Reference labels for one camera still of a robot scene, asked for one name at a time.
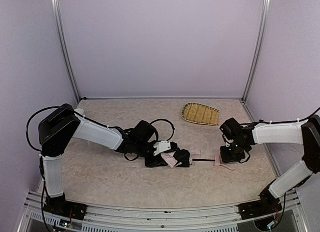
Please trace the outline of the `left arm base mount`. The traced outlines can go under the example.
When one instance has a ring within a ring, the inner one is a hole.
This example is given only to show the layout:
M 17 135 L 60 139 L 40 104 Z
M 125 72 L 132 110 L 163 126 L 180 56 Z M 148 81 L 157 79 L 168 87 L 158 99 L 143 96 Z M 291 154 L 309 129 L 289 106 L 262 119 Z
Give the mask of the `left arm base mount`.
M 71 201 L 50 201 L 45 203 L 43 210 L 54 215 L 82 221 L 87 211 L 87 205 Z

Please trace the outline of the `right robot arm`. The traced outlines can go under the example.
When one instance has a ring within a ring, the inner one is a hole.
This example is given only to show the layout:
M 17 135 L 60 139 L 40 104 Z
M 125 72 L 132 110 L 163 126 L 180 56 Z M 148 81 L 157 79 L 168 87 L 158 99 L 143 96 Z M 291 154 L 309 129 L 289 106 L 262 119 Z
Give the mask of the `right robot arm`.
M 278 201 L 287 191 L 320 171 L 320 117 L 316 114 L 302 120 L 259 121 L 246 126 L 235 118 L 229 118 L 219 129 L 225 141 L 225 145 L 220 147 L 220 156 L 225 164 L 245 163 L 252 146 L 257 144 L 303 146 L 302 158 L 261 192 L 259 197 L 263 203 Z

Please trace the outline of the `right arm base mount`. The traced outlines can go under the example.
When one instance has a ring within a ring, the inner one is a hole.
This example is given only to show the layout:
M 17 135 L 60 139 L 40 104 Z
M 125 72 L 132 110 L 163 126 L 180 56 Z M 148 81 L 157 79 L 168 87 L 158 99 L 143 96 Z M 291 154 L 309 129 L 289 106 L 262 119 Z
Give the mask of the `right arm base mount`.
M 242 220 L 252 219 L 281 211 L 282 205 L 279 200 L 274 203 L 263 202 L 262 200 L 239 204 L 239 213 Z

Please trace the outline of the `pink folding umbrella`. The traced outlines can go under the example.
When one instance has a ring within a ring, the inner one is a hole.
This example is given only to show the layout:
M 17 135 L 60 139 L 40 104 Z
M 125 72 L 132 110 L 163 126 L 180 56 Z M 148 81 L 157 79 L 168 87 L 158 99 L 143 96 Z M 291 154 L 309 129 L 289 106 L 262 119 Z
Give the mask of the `pink folding umbrella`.
M 213 162 L 214 167 L 223 167 L 223 168 L 226 168 L 230 171 L 235 170 L 234 168 L 224 164 L 222 162 L 221 156 L 219 156 L 219 155 L 214 155 L 213 159 L 203 159 L 203 158 L 192 158 L 190 156 L 190 153 L 187 153 L 187 160 L 185 160 L 185 159 L 175 158 L 174 155 L 176 153 L 177 152 L 170 152 L 170 153 L 162 152 L 159 155 L 171 168 L 184 167 L 185 165 L 187 167 L 189 167 L 193 162 Z

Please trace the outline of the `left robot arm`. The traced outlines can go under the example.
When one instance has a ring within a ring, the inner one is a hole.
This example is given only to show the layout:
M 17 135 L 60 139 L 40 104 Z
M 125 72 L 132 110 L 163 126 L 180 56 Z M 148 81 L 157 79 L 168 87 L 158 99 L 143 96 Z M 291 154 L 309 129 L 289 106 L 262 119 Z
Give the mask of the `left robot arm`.
M 123 129 L 88 118 L 69 104 L 53 106 L 52 112 L 38 125 L 40 170 L 44 179 L 47 206 L 65 211 L 73 206 L 66 200 L 62 183 L 61 159 L 72 140 L 91 142 L 135 159 L 142 158 L 147 168 L 169 166 L 188 168 L 189 151 L 180 149 L 170 139 L 160 140 L 153 122 L 139 121 L 134 127 Z

